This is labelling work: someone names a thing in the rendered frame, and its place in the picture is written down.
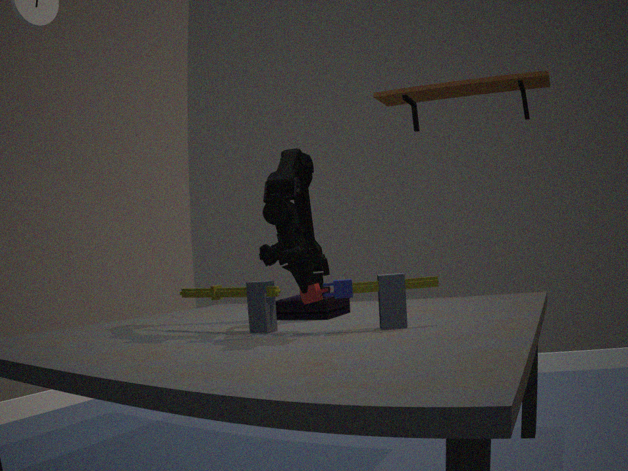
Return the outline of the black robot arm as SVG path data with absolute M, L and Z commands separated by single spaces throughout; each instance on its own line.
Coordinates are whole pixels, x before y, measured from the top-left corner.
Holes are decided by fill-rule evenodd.
M 323 276 L 330 275 L 330 272 L 328 261 L 315 240 L 313 230 L 308 189 L 313 179 L 313 161 L 310 155 L 302 153 L 300 149 L 284 150 L 281 157 L 278 170 L 271 173 L 265 182 L 263 217 L 269 224 L 275 225 L 276 230 L 301 224 L 305 242 L 315 257 L 311 259 L 315 260 L 313 271 L 324 271 L 313 274 L 312 285 L 319 283 L 320 289 L 323 289 Z M 290 200 L 294 200 L 294 203 Z M 285 251 L 285 247 L 278 236 L 278 243 L 259 248 L 260 260 L 265 266 L 271 266 L 276 263 L 281 251 Z

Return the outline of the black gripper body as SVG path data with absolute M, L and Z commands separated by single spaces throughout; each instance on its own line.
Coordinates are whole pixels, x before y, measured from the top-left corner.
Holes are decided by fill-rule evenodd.
M 282 239 L 285 251 L 278 255 L 280 265 L 292 264 L 306 259 L 314 259 L 313 251 L 305 242 L 301 224 L 292 224 L 277 230 L 277 238 Z

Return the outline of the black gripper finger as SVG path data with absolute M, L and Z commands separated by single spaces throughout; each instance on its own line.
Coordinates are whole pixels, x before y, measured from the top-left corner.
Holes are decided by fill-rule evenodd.
M 308 277 L 308 285 L 312 285 L 313 281 L 313 269 L 314 269 L 315 260 L 309 261 L 309 277 Z
M 308 290 L 309 259 L 295 262 L 282 267 L 292 273 L 302 293 L 306 293 Z

